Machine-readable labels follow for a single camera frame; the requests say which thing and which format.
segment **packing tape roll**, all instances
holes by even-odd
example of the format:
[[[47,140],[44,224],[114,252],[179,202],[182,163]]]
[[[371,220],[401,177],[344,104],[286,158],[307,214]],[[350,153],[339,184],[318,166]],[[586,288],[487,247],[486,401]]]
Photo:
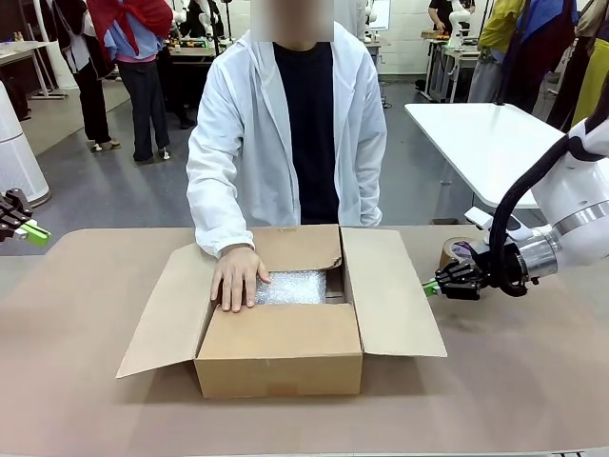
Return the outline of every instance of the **packing tape roll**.
[[[442,255],[440,256],[439,269],[442,269],[448,265],[451,260],[458,260],[462,262],[464,260],[471,260],[472,253],[469,250],[469,245],[475,240],[473,238],[458,237],[446,240],[442,247]]]

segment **blue shirt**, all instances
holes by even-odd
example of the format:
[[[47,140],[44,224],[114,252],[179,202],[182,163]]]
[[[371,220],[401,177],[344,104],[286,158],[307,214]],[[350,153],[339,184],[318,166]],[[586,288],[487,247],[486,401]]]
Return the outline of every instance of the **blue shirt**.
[[[116,60],[119,54],[137,60],[148,59],[150,56],[156,55],[163,48],[164,38],[155,35],[129,13],[127,13],[127,20],[131,30],[133,30],[133,36],[135,36],[140,53],[136,54],[118,22],[114,21],[104,36],[104,45],[108,48],[112,61]]]
[[[571,8],[571,20],[575,26],[578,23],[578,6],[576,0],[573,1]],[[563,2],[561,0],[531,0],[529,9],[529,19],[526,23],[526,30],[522,41],[526,41],[535,31],[545,26],[555,17],[562,14]],[[521,26],[522,14],[518,18],[518,27]]]

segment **person in background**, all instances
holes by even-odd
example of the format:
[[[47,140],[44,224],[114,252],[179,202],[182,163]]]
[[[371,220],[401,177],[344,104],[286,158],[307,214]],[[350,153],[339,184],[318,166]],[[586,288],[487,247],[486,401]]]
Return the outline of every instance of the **person in background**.
[[[462,0],[461,4],[471,14],[476,10],[476,3],[474,0]],[[450,13],[453,12],[453,6],[450,0],[431,0],[429,3],[429,17],[434,23],[434,30],[437,30],[440,34],[450,35],[453,31],[453,26],[450,24]],[[469,24],[463,23],[463,30],[469,30]]]
[[[366,3],[366,0],[334,0],[334,20],[360,41],[365,35]]]
[[[120,148],[109,135],[102,87],[102,79],[112,73],[113,66],[102,55],[87,4],[83,0],[43,0],[40,6],[49,40],[59,42],[80,90],[85,135],[93,142],[93,150]]]
[[[606,10],[607,0],[591,0],[581,14],[575,31],[578,43],[564,69],[559,93],[546,121],[555,129],[566,132],[571,128],[583,77]]]
[[[168,160],[169,134],[157,53],[169,35],[173,12],[164,0],[88,0],[97,36],[109,61],[116,62],[133,105],[133,160],[154,161],[150,118],[159,157]]]
[[[604,14],[594,41],[590,63],[581,84],[580,98],[573,116],[573,126],[594,112],[599,103],[607,74],[609,74],[609,9],[605,3]]]
[[[531,0],[529,5],[527,17],[522,18],[525,0],[495,4],[478,44],[481,55],[468,102],[494,102],[507,78],[503,101],[533,112],[543,78],[556,68],[575,38],[578,12],[575,0]]]
[[[196,122],[187,115],[187,109],[184,106],[184,90],[182,84],[175,80],[177,72],[167,46],[163,47],[159,52],[156,66],[159,71],[163,95],[165,96],[169,109],[178,116],[178,119],[180,120],[180,129],[188,130],[193,128],[196,125]]]

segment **white table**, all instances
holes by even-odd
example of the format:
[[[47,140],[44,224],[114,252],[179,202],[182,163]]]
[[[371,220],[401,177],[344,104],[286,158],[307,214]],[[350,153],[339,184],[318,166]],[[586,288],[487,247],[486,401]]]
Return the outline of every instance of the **white table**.
[[[49,93],[47,83],[45,82],[45,78],[43,78],[42,71],[40,70],[38,59],[40,59],[40,62],[42,63],[42,58],[40,57],[39,49],[45,48],[48,45],[49,43],[44,41],[16,41],[10,43],[0,43],[0,67],[31,57],[36,70],[38,83],[40,84],[40,89],[42,91],[42,95],[34,95],[31,97],[32,100],[62,100],[67,97],[64,93]]]
[[[406,112],[481,201],[499,205],[508,189],[563,135],[512,105],[409,104]],[[449,184],[444,176],[442,183]],[[517,209],[536,209],[529,191]]]

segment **cardboard box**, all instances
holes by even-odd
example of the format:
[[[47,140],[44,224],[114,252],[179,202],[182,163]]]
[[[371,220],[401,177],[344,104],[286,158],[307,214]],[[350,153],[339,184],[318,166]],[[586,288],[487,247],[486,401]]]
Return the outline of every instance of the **cardboard box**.
[[[118,378],[193,361],[207,398],[357,394],[364,354],[445,357],[434,316],[394,230],[256,228],[270,271],[326,270],[326,303],[225,313],[209,303],[215,259],[176,250]]]

